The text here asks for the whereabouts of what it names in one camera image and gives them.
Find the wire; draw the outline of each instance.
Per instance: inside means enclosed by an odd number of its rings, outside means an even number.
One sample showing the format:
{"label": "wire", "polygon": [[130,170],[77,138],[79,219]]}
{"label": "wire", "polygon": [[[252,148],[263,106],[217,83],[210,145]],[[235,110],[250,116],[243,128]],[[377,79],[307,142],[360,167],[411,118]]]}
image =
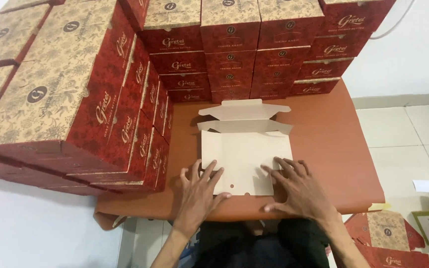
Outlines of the wire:
{"label": "wire", "polygon": [[402,15],[402,17],[400,18],[400,20],[393,25],[392,28],[390,28],[390,30],[386,31],[384,34],[380,34],[379,36],[375,36],[375,37],[370,37],[371,40],[378,40],[380,38],[383,38],[389,34],[391,34],[399,25],[400,23],[403,21],[403,19],[407,16],[407,14],[410,12],[411,7],[413,6],[413,4],[415,3],[416,0],[411,0],[410,5],[408,6],[407,10],[405,11],[405,13]]}

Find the black pants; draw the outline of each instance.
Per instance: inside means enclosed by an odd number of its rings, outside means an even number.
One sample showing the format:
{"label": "black pants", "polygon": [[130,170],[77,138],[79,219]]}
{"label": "black pants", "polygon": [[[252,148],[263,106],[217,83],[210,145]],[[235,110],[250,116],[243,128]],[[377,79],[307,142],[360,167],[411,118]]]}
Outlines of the black pants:
{"label": "black pants", "polygon": [[283,219],[277,234],[253,236],[242,223],[205,222],[196,268],[328,268],[329,240],[308,219]]}

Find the table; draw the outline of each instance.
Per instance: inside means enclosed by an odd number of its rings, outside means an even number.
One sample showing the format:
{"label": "table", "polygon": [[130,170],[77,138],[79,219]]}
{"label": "table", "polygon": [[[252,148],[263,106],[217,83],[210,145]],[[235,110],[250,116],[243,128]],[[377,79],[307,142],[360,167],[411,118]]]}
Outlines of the table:
{"label": "table", "polygon": [[[290,113],[278,113],[276,121],[294,125],[289,135],[294,158],[306,161],[340,213],[366,212],[372,203],[385,202],[357,113],[342,80],[330,94],[266,100],[264,103],[291,107]],[[107,193],[99,196],[96,218],[104,229],[118,215],[161,220],[176,217],[181,202],[180,170],[201,157],[201,133],[197,123],[207,119],[198,115],[198,111],[216,105],[208,102],[175,105],[166,190],[156,194]],[[286,215],[265,213],[262,207],[274,200],[283,202],[285,199],[286,193],[278,186],[273,197],[233,196],[220,204],[207,220],[283,218]]]}

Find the left hand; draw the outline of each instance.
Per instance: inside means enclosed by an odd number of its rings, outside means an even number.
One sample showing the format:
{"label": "left hand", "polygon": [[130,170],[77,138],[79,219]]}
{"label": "left hand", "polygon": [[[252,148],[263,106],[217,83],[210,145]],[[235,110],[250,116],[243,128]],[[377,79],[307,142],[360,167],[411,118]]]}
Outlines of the left hand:
{"label": "left hand", "polygon": [[224,168],[220,168],[210,179],[210,174],[216,166],[216,160],[214,160],[200,178],[198,175],[200,163],[201,159],[194,162],[190,180],[186,178],[188,168],[182,168],[180,173],[183,185],[183,199],[173,223],[173,228],[180,231],[187,238],[190,238],[196,232],[201,223],[221,201],[231,197],[230,193],[222,193],[213,198],[215,185],[221,178]]}

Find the tile floor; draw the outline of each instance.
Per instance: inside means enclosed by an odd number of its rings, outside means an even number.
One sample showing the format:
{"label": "tile floor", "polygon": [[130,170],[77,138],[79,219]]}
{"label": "tile floor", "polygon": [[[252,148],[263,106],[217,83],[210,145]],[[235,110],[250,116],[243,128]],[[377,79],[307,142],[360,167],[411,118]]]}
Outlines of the tile floor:
{"label": "tile floor", "polygon": [[[429,193],[416,192],[412,180],[429,180],[429,105],[357,110],[357,115],[390,210],[418,230],[411,211],[429,209]],[[170,229],[168,222],[138,220],[134,267],[151,265]],[[421,251],[429,254],[429,246]],[[329,261],[335,268],[332,255]]]}

